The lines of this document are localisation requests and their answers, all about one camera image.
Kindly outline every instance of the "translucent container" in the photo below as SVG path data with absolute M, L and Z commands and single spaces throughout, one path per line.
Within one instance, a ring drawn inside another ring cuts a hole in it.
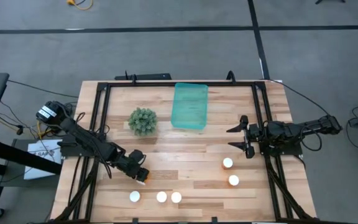
M 208 86 L 177 83 L 171 123 L 175 128 L 204 129 L 208 104 Z

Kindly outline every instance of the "green succulent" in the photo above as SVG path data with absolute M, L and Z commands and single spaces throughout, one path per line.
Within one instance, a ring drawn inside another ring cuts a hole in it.
M 129 117 L 129 127 L 136 136 L 148 136 L 155 132 L 157 127 L 157 115 L 146 108 L 136 108 Z

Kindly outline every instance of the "small white cup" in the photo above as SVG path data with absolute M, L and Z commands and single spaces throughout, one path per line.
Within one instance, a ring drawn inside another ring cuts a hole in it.
M 233 160 L 230 158 L 224 158 L 222 163 L 223 169 L 229 169 L 233 166 Z
M 140 200 L 140 193 L 137 191 L 131 192 L 129 200 L 131 200 L 131 202 L 138 202 Z
M 236 176 L 236 175 L 231 175 L 229 177 L 229 184 L 231 186 L 237 186 L 239 184 L 240 180 L 239 180 L 239 177 Z
M 167 193 L 165 192 L 159 192 L 157 194 L 157 201 L 160 203 L 164 203 L 167 200 Z
M 179 192 L 174 192 L 171 195 L 171 199 L 173 203 L 179 203 L 181 201 L 181 194 Z

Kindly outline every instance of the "wooden table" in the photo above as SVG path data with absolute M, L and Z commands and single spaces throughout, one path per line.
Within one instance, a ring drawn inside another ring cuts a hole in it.
M 83 82 L 76 113 L 85 112 L 79 122 L 89 128 L 97 82 Z M 267 82 L 267 93 L 273 119 L 291 121 L 291 114 L 283 86 Z M 127 149 L 140 149 L 147 154 L 144 167 L 150 170 L 147 184 L 142 186 L 112 169 L 108 179 L 103 166 L 99 166 L 98 181 L 93 202 L 92 222 L 210 222 L 219 221 L 272 221 L 272 199 L 264 159 L 257 144 L 255 156 L 246 159 L 238 148 L 228 142 L 243 141 L 244 134 L 227 133 L 239 124 L 246 114 L 250 123 L 256 123 L 254 100 L 250 87 L 210 87 L 208 93 L 208 124 L 202 131 L 174 129 L 170 123 L 174 87 L 114 87 L 111 89 L 106 124 L 111 128 L 108 140 Z M 262 97 L 259 94 L 262 111 Z M 97 121 L 100 121 L 103 93 Z M 158 131 L 155 136 L 136 137 L 128 126 L 128 118 L 137 107 L 150 108 L 157 113 Z M 232 169 L 223 170 L 222 160 L 230 157 Z M 63 163 L 60 182 L 56 192 L 52 218 L 59 215 L 67 205 L 76 157 Z M 289 191 L 305 209 L 315 216 L 313 201 L 303 164 L 293 156 L 282 156 L 283 168 Z M 74 192 L 78 186 L 79 173 Z M 240 184 L 230 187 L 227 179 L 236 174 Z M 129 194 L 138 190 L 141 200 L 132 203 Z M 158 203 L 156 194 L 168 195 L 165 203 Z M 172 192 L 180 192 L 182 201 L 174 204 Z M 85 215 L 86 199 L 83 197 L 80 218 Z M 278 190 L 280 209 L 285 216 L 282 195 Z

